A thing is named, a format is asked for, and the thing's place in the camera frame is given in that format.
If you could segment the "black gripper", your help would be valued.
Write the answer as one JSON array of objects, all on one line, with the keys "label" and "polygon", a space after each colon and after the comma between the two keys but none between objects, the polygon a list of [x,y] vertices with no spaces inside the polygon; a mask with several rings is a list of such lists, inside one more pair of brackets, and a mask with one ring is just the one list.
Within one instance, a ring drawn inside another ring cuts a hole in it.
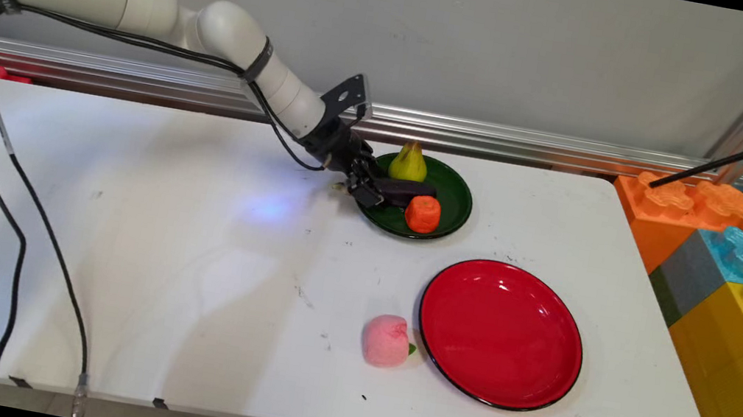
[{"label": "black gripper", "polygon": [[326,169],[349,175],[348,195],[358,204],[372,208],[385,202],[380,181],[387,177],[387,170],[378,164],[369,144],[342,119],[321,120],[313,131],[300,137],[300,145]]}]

